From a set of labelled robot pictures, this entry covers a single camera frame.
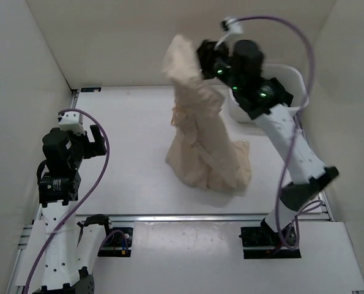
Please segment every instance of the black bracket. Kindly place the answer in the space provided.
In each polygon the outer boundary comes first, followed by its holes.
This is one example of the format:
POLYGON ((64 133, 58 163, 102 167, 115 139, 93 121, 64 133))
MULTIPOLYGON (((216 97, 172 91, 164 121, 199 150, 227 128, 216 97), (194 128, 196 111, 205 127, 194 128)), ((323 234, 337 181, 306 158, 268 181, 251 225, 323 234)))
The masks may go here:
POLYGON ((46 172, 38 183, 39 203, 46 208, 48 203, 59 200, 62 200, 62 205, 68 205, 70 201, 77 201, 80 183, 81 177, 78 170, 72 171, 66 177, 51 176, 46 172))
MULTIPOLYGON (((268 233, 264 227, 242 227, 239 237, 242 239, 244 259, 301 258, 300 249, 280 248, 278 235, 268 233)), ((291 228, 287 242, 293 245, 295 238, 295 230, 291 228)))
POLYGON ((100 92, 102 87, 81 88, 81 93, 100 92))
POLYGON ((90 225, 102 225, 104 226, 104 229, 106 231, 106 236, 111 233, 111 219, 109 216, 106 216, 104 214, 95 214, 93 216, 88 216, 83 223, 78 222, 77 225, 80 227, 80 234, 78 236, 77 246, 80 243, 81 238, 83 237, 84 227, 88 227, 90 225))
POLYGON ((80 280, 72 286, 64 284, 62 289, 57 290, 47 290, 46 286, 42 286, 42 288, 32 294, 94 294, 95 281, 93 275, 88 274, 86 267, 80 269, 78 272, 80 274, 80 280))
POLYGON ((133 228, 114 227, 113 230, 122 231, 127 238, 127 251, 122 250, 122 237, 120 234, 115 234, 113 239, 110 239, 98 252, 99 257, 131 257, 132 250, 129 249, 133 244, 133 228))

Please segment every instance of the cable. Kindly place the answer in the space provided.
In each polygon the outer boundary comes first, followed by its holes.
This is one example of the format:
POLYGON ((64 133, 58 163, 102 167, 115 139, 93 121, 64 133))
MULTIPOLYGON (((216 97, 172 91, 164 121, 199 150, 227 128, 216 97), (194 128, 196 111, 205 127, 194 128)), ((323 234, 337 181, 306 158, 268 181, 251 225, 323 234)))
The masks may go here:
POLYGON ((104 244, 103 246, 108 246, 110 245, 112 242, 114 241, 114 238, 112 238, 111 240, 109 240, 106 244, 104 244))
POLYGON ((126 251, 128 251, 128 242, 127 242, 127 238, 125 236, 125 233, 121 230, 113 230, 110 234, 108 234, 108 236, 103 240, 103 242, 101 243, 99 250, 101 248, 103 248, 103 246, 106 244, 106 242, 108 241, 108 239, 110 239, 112 236, 114 236, 116 233, 119 233, 122 235, 122 249, 124 248, 126 251))
MULTIPOLYGON (((312 202, 307 203, 306 205, 304 205, 303 207, 300 208, 300 210, 297 213, 296 217, 289 224, 289 227, 288 227, 288 229, 286 231, 286 234, 285 234, 285 239, 287 239, 289 237, 289 234, 291 233, 291 229, 292 229, 293 225, 295 224, 296 241, 295 241, 295 244, 293 245, 294 248, 298 248, 299 243, 300 243, 300 238, 299 238, 300 229, 299 229, 299 218, 298 218, 298 216, 300 216, 302 214, 309 213, 310 211, 314 211, 316 208, 319 208, 321 205, 323 205, 322 200, 314 200, 312 202)), ((282 249, 282 247, 284 247, 284 245, 280 241, 278 246, 269 253, 269 256, 267 258, 272 258, 274 255, 279 253, 279 251, 282 249)))
MULTIPOLYGON (((302 105, 306 105, 306 102, 308 101, 308 98, 310 96, 312 87, 314 85, 314 78, 315 78, 315 56, 314 56, 314 51, 313 51, 313 47, 311 42, 308 40, 308 38, 306 37, 306 35, 293 23, 291 23, 290 21, 287 21, 283 18, 280 17, 274 17, 274 16, 270 16, 270 15, 256 15, 256 16, 252 16, 252 17, 242 17, 242 18, 238 18, 237 21, 247 21, 247 20, 271 20, 271 21, 277 21, 285 26, 287 26, 290 30, 292 30, 303 42, 305 49, 306 49, 306 53, 307 53, 307 57, 308 57, 308 63, 309 63, 309 69, 308 69, 308 79, 307 79, 307 84, 306 84, 306 95, 304 96, 303 100, 302 100, 302 105)), ((301 115, 302 115, 302 111, 303 108, 301 108, 298 111, 298 119, 301 120, 301 115)), ((290 249, 290 250, 296 250, 298 248, 299 245, 299 222, 298 222, 298 218, 297 216, 294 218, 294 220, 291 223, 291 226, 293 225, 293 223, 295 223, 295 227, 296 227, 296 242, 295 242, 295 246, 291 246, 289 245, 284 236, 282 235, 281 232, 281 226, 280 226, 280 216, 279 216, 279 212, 280 212, 280 208, 279 208, 279 204, 280 204, 280 198, 281 198, 281 193, 282 193, 282 185, 284 182, 284 178, 285 178, 285 173, 286 170, 289 166, 289 163, 291 161, 291 156, 292 156, 292 152, 294 149, 294 143, 296 140, 296 133, 297 133, 297 125, 296 123, 294 124, 293 130, 292 130, 292 138, 291 138, 291 144, 289 147, 289 151, 288 154, 286 155, 286 159, 284 161, 284 166, 283 169, 281 171, 281 176, 280 176, 280 181, 278 182, 278 188, 277 188, 277 197, 275 200, 275 223, 277 226, 277 231, 278 231, 278 236, 280 237, 282 246, 285 246, 286 248, 290 249)), ((303 214, 303 213, 307 213, 311 210, 316 209, 317 207, 321 206, 321 203, 319 205, 317 205, 314 208, 308 208, 310 205, 315 204, 316 202, 311 202, 308 203, 307 205, 303 206, 298 215, 303 214)))
POLYGON ((74 206, 73 209, 66 214, 66 216, 60 221, 60 223, 57 224, 54 231, 49 235, 49 237, 45 241, 45 244, 41 248, 38 256, 36 256, 35 262, 31 268, 31 270, 29 271, 28 278, 27 278, 27 281, 24 286, 23 294, 28 294, 29 284, 31 283, 31 279, 35 273, 36 266, 39 264, 39 261, 42 258, 42 255, 46 251, 46 248, 48 247, 48 245, 51 243, 51 240, 54 238, 54 235, 63 226, 63 224, 67 221, 67 219, 70 218, 70 216, 72 216, 77 211, 77 209, 88 199, 88 197, 91 195, 91 193, 96 189, 96 187, 98 186, 100 180, 102 179, 102 177, 107 169, 108 162, 110 161, 110 142, 108 140, 107 134, 106 134, 104 128, 102 127, 102 125, 89 113, 86 113, 85 111, 82 111, 80 109, 68 108, 68 109, 61 110, 58 114, 60 115, 62 113, 68 112, 68 111, 75 111, 75 112, 81 113, 82 115, 89 118, 91 121, 93 121, 98 126, 98 128, 100 129, 100 131, 102 132, 102 134, 104 136, 104 141, 105 141, 105 145, 106 145, 106 158, 104 160, 104 166, 103 166, 95 184, 89 189, 87 194, 85 194, 85 196, 77 203, 77 205, 74 206))

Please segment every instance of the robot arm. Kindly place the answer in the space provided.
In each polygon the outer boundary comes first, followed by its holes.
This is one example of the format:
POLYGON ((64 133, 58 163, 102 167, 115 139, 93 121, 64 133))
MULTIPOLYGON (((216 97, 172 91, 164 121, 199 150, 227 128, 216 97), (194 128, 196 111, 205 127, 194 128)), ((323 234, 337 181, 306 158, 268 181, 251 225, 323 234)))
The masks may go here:
MULTIPOLYGON (((233 19, 227 18, 221 25, 226 35, 238 31, 233 19)), ((222 39, 219 42, 204 40, 197 55, 203 77, 218 78, 232 89, 240 108, 266 133, 285 161, 294 125, 293 111, 285 105, 290 94, 278 83, 262 77, 264 54, 258 45, 251 40, 239 40, 230 56, 222 39)), ((292 182, 281 193, 281 231, 285 231, 306 202, 339 175, 335 167, 327 167, 315 155, 301 130, 297 130, 288 171, 292 182)), ((261 227, 270 236, 276 235, 275 210, 262 221, 261 227)))
MULTIPOLYGON (((41 164, 38 172, 45 238, 77 204, 81 182, 78 169, 82 160, 106 153, 104 138, 97 126, 91 126, 95 142, 89 141, 81 114, 67 112, 58 120, 59 127, 43 138, 48 171, 42 176, 44 164, 41 164)), ((93 293, 93 265, 101 242, 111 230, 107 216, 94 215, 77 225, 72 215, 45 251, 42 287, 35 293, 93 293)))

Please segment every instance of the white container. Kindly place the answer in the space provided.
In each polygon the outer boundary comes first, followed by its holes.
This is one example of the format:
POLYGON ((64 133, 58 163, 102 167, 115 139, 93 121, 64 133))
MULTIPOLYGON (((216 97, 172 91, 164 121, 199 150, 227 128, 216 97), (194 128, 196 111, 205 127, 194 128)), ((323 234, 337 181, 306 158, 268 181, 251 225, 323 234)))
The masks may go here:
MULTIPOLYGON (((266 79, 277 78, 285 87, 287 92, 293 95, 292 110, 294 113, 300 109, 301 101, 306 94, 305 85, 301 73, 291 66, 283 64, 264 64, 262 76, 266 79)), ((231 118, 239 123, 252 123, 252 120, 236 102, 232 89, 229 89, 229 97, 227 98, 229 105, 229 114, 231 118)))

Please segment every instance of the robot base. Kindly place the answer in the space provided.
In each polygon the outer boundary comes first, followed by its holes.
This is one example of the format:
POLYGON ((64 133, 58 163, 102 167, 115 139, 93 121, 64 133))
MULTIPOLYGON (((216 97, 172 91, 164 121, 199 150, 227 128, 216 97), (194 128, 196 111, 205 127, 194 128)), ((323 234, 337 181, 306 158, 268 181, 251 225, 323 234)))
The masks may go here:
MULTIPOLYGON (((267 233, 262 227, 242 227, 241 231, 239 237, 242 239, 244 259, 301 258, 300 249, 279 248, 278 235, 267 233)), ((291 228, 287 241, 290 245, 294 244, 294 228, 291 228)))
POLYGON ((80 273, 80 280, 73 286, 66 285, 63 289, 47 290, 46 287, 42 287, 33 294, 94 294, 95 282, 94 277, 88 274, 86 268, 78 271, 80 273))

